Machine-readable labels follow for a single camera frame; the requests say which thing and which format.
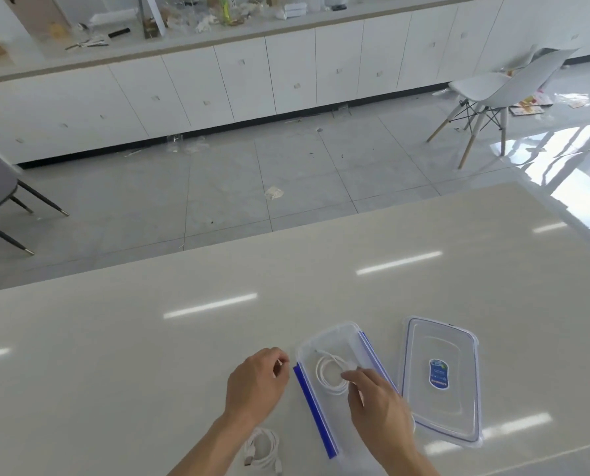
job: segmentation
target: forearm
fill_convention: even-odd
[[[402,454],[390,458],[383,465],[388,476],[440,476],[426,456],[418,451]]]
[[[167,476],[223,476],[253,427],[220,416]]]

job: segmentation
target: black chair leg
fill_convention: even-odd
[[[11,197],[9,197],[9,199],[13,200],[16,204],[18,204],[22,209],[26,210],[29,214],[33,213],[33,211],[29,207],[24,205],[20,199],[17,199],[13,195]]]
[[[9,237],[8,235],[6,235],[4,232],[2,232],[0,230],[0,237],[2,237],[3,239],[5,239],[9,244],[14,245],[15,247],[22,249],[23,251],[25,251],[26,253],[34,256],[35,252],[27,249],[26,247],[24,247],[23,245],[21,245],[20,242],[18,242],[17,240],[15,240],[13,237]]]
[[[39,193],[37,190],[35,190],[34,188],[29,187],[27,184],[25,184],[24,182],[22,182],[21,180],[18,180],[18,185],[21,186],[22,188],[25,188],[26,190],[28,190],[29,192],[31,192],[33,195],[35,195],[39,200],[41,200],[42,202],[50,205],[51,207],[53,207],[55,210],[59,210],[62,214],[64,214],[65,216],[69,216],[70,214],[68,212],[66,212],[65,210],[63,210],[60,206],[58,206],[57,204],[55,204],[54,202],[52,202],[51,200],[48,200],[47,198],[44,197],[44,195],[42,195],[41,193]]]

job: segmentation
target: hand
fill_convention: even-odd
[[[341,377],[352,383],[348,389],[352,423],[388,474],[399,457],[416,459],[410,407],[390,383],[374,369],[346,371]]]
[[[275,408],[289,374],[288,354],[277,347],[248,357],[227,381],[225,416],[252,431]]]

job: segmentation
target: black baseboard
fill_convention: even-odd
[[[570,58],[567,60],[567,65],[575,65],[580,63],[590,62],[590,55],[580,56],[578,58]],[[316,106],[313,108],[307,108],[306,110],[290,111],[289,113],[282,113],[280,115],[271,115],[270,117],[264,117],[261,119],[246,120],[244,122],[236,122],[233,124],[222,125],[220,127],[210,127],[203,130],[195,130],[192,132],[186,132],[183,137],[194,138],[206,135],[212,135],[214,133],[227,132],[229,130],[236,130],[245,127],[253,127],[256,125],[269,124],[272,122],[280,122],[281,120],[296,119],[298,117],[310,117],[311,115],[317,115],[326,111],[337,110],[342,106],[358,106],[365,105],[368,103],[374,103],[383,100],[392,100],[394,98],[402,98],[411,95],[419,95],[422,93],[435,92],[447,88],[448,83],[442,83],[437,85],[430,85],[428,87],[419,87],[411,90],[404,90],[401,92],[386,93],[383,95],[375,95],[367,98],[359,98],[356,100],[345,101],[341,103],[333,103],[330,105]],[[68,162],[70,160],[86,159],[88,157],[96,157],[97,155],[107,155],[108,153],[114,153],[117,151],[124,150],[139,150],[140,148],[147,148],[152,145],[158,145],[166,143],[167,137],[150,138],[148,140],[141,140],[138,142],[124,143],[121,145],[113,145],[109,147],[97,148],[96,150],[80,151],[77,153],[69,153],[67,155],[59,155],[58,157],[50,157],[49,159],[33,160],[31,162],[24,162],[18,166],[22,169],[31,169],[34,167],[41,167],[46,165],[58,164],[60,162]]]

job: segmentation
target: white chair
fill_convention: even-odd
[[[500,155],[503,156],[506,152],[509,107],[533,95],[575,52],[576,49],[557,50],[543,55],[526,65],[513,77],[503,73],[486,73],[470,79],[451,82],[449,84],[450,88],[462,96],[463,100],[459,102],[459,106],[449,114],[432,136],[427,139],[427,142],[431,142],[448,123],[454,120],[468,119],[469,122],[464,128],[466,130],[471,127],[474,119],[477,118],[471,132],[469,144],[460,160],[460,165],[458,165],[458,168],[461,169],[473,143],[476,141],[478,133],[486,126],[483,126],[482,123],[485,121],[486,116],[489,116],[487,124],[493,121],[502,131],[502,153]],[[459,119],[456,118],[463,112],[465,112],[465,115]]]

